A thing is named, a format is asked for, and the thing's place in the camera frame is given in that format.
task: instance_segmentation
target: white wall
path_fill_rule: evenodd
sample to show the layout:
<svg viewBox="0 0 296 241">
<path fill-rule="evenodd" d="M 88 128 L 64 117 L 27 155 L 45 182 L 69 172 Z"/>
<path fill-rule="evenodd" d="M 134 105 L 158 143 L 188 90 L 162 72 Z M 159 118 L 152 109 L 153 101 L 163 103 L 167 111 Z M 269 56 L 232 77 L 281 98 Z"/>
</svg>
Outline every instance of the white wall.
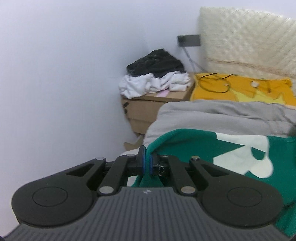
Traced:
<svg viewBox="0 0 296 241">
<path fill-rule="evenodd" d="M 192 71 L 183 50 L 178 47 L 176 36 L 198 34 L 199 10 L 207 7 L 237 7 L 262 10 L 296 19 L 293 0 L 141 0 L 145 38 L 149 51 L 165 48 L 181 59 L 188 71 Z M 192 59 L 203 65 L 202 47 L 187 48 Z"/>
<path fill-rule="evenodd" d="M 148 53 L 132 0 L 0 2 L 0 235 L 21 185 L 135 139 L 118 81 Z"/>
</svg>

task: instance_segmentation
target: wooden nightstand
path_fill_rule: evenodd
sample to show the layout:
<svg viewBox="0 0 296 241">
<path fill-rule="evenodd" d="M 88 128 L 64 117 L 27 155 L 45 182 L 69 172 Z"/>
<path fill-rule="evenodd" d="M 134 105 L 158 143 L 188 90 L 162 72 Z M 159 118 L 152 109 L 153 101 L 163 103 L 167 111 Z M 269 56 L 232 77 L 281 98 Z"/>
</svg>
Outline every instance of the wooden nightstand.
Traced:
<svg viewBox="0 0 296 241">
<path fill-rule="evenodd" d="M 135 133 L 146 134 L 149 126 L 156 120 L 160 107 L 168 102 L 188 101 L 194 89 L 194 80 L 186 91 L 169 92 L 166 97 L 158 97 L 157 93 L 146 94 L 133 99 L 122 97 L 121 103 Z"/>
</svg>

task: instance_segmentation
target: green blanket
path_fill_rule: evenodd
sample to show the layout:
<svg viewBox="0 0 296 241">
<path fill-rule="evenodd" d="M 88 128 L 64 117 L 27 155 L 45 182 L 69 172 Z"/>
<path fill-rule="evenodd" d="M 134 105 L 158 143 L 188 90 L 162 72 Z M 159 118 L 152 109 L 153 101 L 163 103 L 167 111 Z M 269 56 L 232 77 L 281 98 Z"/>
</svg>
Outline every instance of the green blanket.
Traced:
<svg viewBox="0 0 296 241">
<path fill-rule="evenodd" d="M 296 137 L 238 136 L 210 131 L 178 129 L 168 132 L 146 151 L 177 156 L 189 162 L 191 156 L 268 183 L 282 195 L 285 208 L 276 223 L 285 234 L 296 233 Z M 134 187 L 162 187 L 159 177 L 149 174 L 149 162 L 143 178 L 137 177 Z"/>
</svg>

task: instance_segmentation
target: quilted headboard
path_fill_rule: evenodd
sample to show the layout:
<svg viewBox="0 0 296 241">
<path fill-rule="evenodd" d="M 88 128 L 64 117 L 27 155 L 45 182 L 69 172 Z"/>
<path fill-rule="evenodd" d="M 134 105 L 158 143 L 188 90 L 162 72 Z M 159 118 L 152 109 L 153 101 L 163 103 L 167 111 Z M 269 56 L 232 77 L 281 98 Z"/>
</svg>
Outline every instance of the quilted headboard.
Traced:
<svg viewBox="0 0 296 241">
<path fill-rule="evenodd" d="M 273 13 L 202 7 L 207 70 L 252 78 L 290 77 L 296 94 L 296 21 Z"/>
</svg>

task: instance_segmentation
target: gray blanket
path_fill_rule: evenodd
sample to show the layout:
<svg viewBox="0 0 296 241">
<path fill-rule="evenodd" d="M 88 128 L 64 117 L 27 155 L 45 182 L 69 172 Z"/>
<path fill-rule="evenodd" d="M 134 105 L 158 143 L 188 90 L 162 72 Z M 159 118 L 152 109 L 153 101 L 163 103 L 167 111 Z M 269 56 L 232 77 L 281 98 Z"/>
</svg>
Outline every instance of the gray blanket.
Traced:
<svg viewBox="0 0 296 241">
<path fill-rule="evenodd" d="M 280 104 L 196 100 L 163 105 L 149 127 L 144 145 L 180 128 L 233 135 L 296 135 L 296 110 Z"/>
</svg>

